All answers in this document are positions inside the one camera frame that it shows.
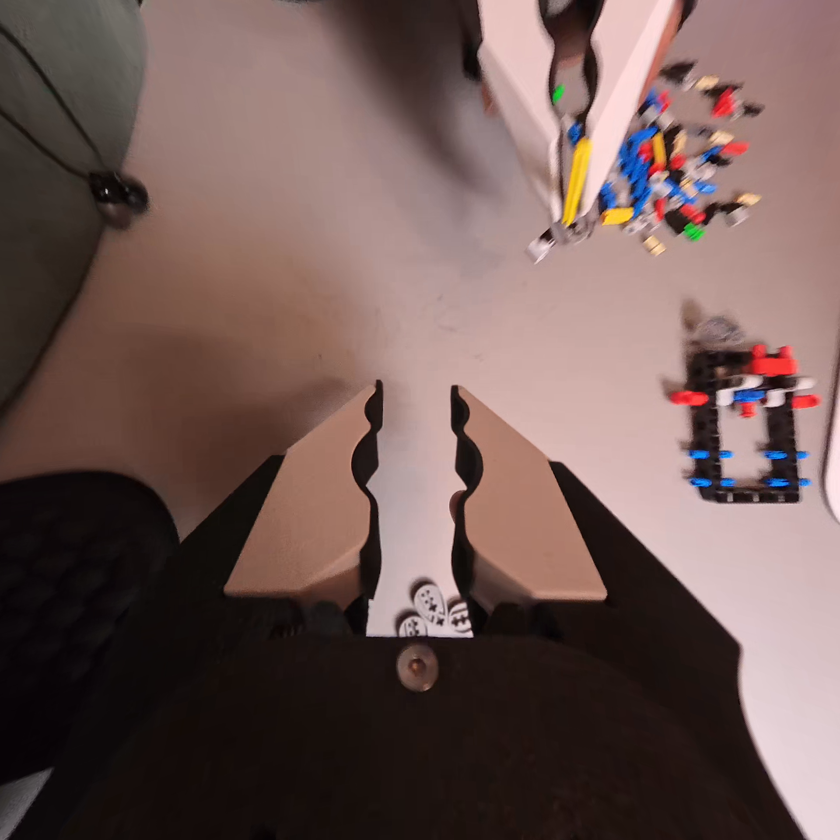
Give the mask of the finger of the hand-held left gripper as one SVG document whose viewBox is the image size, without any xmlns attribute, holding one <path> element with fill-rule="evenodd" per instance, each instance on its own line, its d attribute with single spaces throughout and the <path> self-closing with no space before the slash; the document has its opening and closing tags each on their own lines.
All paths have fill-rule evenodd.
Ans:
<svg viewBox="0 0 840 840">
<path fill-rule="evenodd" d="M 478 1 L 479 68 L 523 174 L 560 224 L 574 157 L 573 78 L 554 65 L 555 43 L 540 2 Z"/>
<path fill-rule="evenodd" d="M 583 119 L 590 155 L 581 213 L 596 203 L 625 132 L 649 87 L 662 44 L 679 27 L 681 2 L 605 1 L 592 29 L 584 67 L 591 97 Z"/>
</svg>

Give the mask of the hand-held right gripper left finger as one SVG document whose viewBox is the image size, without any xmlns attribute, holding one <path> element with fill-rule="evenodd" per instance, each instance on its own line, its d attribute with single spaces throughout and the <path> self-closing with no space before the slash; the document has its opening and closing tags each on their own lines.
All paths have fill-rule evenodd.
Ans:
<svg viewBox="0 0 840 840">
<path fill-rule="evenodd" d="M 379 466 L 384 387 L 364 386 L 289 447 L 224 585 L 237 599 L 285 600 L 303 612 L 335 608 L 368 627 L 382 570 Z"/>
</svg>

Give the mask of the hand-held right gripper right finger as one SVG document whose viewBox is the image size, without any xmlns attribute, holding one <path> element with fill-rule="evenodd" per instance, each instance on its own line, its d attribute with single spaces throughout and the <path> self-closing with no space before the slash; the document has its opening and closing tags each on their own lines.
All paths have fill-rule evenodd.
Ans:
<svg viewBox="0 0 840 840">
<path fill-rule="evenodd" d="M 450 390 L 455 471 L 453 576 L 471 630 L 498 610 L 608 605 L 606 584 L 550 458 L 462 385 Z"/>
</svg>

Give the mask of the cluster of grey lego discs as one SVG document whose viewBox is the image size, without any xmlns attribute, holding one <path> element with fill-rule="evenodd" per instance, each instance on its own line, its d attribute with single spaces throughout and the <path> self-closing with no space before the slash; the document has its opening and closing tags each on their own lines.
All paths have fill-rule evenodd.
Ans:
<svg viewBox="0 0 840 840">
<path fill-rule="evenodd" d="M 474 636 L 467 601 L 460 595 L 447 595 L 436 582 L 428 578 L 416 580 L 409 587 L 408 601 L 395 618 L 397 637 Z"/>
</svg>

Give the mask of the yellow lego axle assembly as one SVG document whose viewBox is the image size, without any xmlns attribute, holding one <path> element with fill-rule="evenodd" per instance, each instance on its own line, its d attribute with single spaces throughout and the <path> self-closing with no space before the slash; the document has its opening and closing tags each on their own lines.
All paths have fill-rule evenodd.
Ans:
<svg viewBox="0 0 840 840">
<path fill-rule="evenodd" d="M 592 141 L 580 137 L 572 148 L 566 180 L 559 174 L 559 197 L 550 210 L 550 225 L 528 246 L 527 254 L 534 265 L 542 262 L 557 245 L 579 245 L 594 231 L 591 211 L 583 210 L 583 194 L 592 156 Z"/>
</svg>

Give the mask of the pile of small lego pieces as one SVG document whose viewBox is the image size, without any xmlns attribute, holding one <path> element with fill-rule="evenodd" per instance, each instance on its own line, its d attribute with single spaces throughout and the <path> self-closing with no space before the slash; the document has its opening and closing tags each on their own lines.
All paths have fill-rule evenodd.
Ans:
<svg viewBox="0 0 840 840">
<path fill-rule="evenodd" d="M 755 118 L 763 105 L 742 96 L 742 84 L 701 75 L 695 61 L 666 65 L 620 142 L 596 197 L 598 221 L 637 239 L 651 257 L 666 250 L 663 234 L 701 241 L 711 222 L 735 227 L 762 196 L 727 192 L 730 168 L 750 150 L 726 123 Z"/>
</svg>

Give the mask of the black mesh chair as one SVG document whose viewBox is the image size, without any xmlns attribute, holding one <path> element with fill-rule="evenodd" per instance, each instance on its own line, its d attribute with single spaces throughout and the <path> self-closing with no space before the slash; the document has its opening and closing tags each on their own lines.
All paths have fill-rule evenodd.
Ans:
<svg viewBox="0 0 840 840">
<path fill-rule="evenodd" d="M 53 766 L 114 634 L 179 543 L 163 500 L 136 479 L 2 482 L 2 784 Z"/>
</svg>

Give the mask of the white book stand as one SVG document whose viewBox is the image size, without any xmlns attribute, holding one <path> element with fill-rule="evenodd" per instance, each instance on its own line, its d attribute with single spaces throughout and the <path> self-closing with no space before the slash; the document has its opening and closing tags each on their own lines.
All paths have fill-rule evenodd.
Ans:
<svg viewBox="0 0 840 840">
<path fill-rule="evenodd" d="M 839 523 L 839 351 L 836 352 L 833 386 L 827 409 L 822 495 L 829 513 Z"/>
</svg>

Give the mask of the person's green sweatshirt torso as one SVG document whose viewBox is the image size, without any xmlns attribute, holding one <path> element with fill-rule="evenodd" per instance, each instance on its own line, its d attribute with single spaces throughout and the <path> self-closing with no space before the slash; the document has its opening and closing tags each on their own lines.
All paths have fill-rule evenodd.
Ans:
<svg viewBox="0 0 840 840">
<path fill-rule="evenodd" d="M 109 216 L 144 82 L 142 2 L 1 2 L 1 405 L 74 305 Z"/>
</svg>

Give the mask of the black lego frame assembly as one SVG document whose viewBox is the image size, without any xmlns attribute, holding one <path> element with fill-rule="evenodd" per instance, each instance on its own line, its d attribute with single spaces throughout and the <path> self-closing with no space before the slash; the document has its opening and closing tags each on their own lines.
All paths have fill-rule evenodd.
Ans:
<svg viewBox="0 0 840 840">
<path fill-rule="evenodd" d="M 802 501 L 812 487 L 803 471 L 810 458 L 797 436 L 796 416 L 817 408 L 816 382 L 803 374 L 790 344 L 750 341 L 727 313 L 708 313 L 693 300 L 680 310 L 685 379 L 667 390 L 668 402 L 688 413 L 682 448 L 690 461 L 685 480 L 703 501 L 720 507 L 782 507 Z M 725 417 L 763 421 L 756 477 L 729 474 L 734 452 L 723 441 Z"/>
</svg>

